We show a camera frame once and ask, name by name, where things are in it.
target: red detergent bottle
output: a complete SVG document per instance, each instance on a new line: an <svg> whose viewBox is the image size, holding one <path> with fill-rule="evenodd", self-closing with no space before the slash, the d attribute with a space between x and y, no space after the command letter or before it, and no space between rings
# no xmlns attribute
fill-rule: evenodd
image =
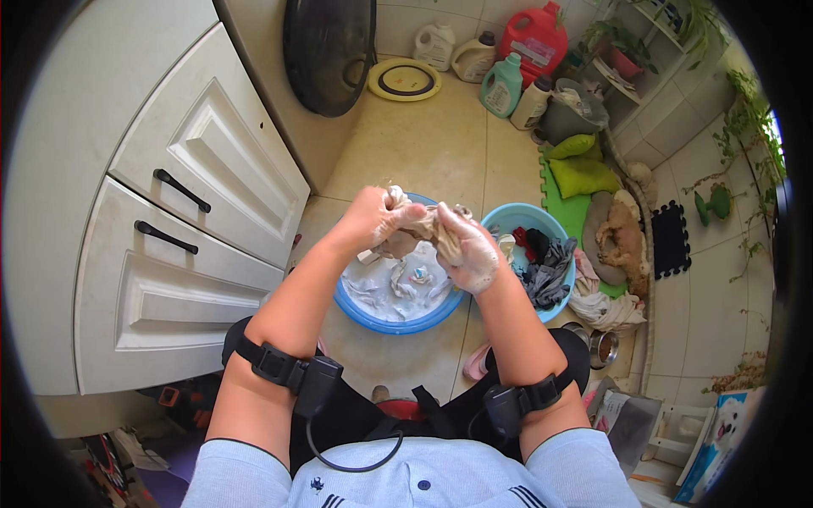
<svg viewBox="0 0 813 508"><path fill-rule="evenodd" d="M559 9L558 3L548 2L542 9L518 12L508 21L498 53L503 59L512 51L520 54L523 89L541 74L550 76L567 53L567 32L564 26L556 29Z"/></svg>

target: shirt sleeve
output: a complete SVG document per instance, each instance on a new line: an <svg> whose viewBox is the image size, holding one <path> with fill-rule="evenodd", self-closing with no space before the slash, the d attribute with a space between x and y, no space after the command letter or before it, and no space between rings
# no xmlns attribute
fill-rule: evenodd
<svg viewBox="0 0 813 508"><path fill-rule="evenodd" d="M181 508L285 506L291 475L270 453L240 441L203 443Z"/></svg>
<svg viewBox="0 0 813 508"><path fill-rule="evenodd" d="M604 432L573 428L537 447L525 464L565 506L640 506Z"/></svg>

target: person's left hand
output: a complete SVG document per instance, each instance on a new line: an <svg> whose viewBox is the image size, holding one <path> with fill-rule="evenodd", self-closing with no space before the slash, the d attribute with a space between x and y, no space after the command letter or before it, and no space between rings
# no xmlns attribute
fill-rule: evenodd
<svg viewBox="0 0 813 508"><path fill-rule="evenodd" d="M352 250L353 255L372 249L389 238L399 228L408 226L426 215L426 207L418 203L400 210L392 206L387 191L379 187L359 190L350 208L333 227L330 234Z"/></svg>

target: pink flower pot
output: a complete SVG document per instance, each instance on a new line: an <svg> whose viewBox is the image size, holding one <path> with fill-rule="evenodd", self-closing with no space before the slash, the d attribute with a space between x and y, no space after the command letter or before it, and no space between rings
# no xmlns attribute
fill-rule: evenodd
<svg viewBox="0 0 813 508"><path fill-rule="evenodd" d="M632 60L627 58L627 55L621 53L621 50L615 46L612 46L610 51L610 64L627 81L644 72L642 68L634 64Z"/></svg>

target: cabinet door panel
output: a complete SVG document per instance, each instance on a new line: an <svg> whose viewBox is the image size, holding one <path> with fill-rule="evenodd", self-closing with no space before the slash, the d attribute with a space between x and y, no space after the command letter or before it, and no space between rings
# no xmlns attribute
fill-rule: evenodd
<svg viewBox="0 0 813 508"><path fill-rule="evenodd" d="M191 254L137 220L198 247ZM161 211L107 177L76 286L80 391L138 389L222 368L228 327L252 315L282 271Z"/></svg>
<svg viewBox="0 0 813 508"><path fill-rule="evenodd" d="M211 206L154 177L168 172ZM283 267L309 193L222 24L167 74L110 172L221 241Z"/></svg>

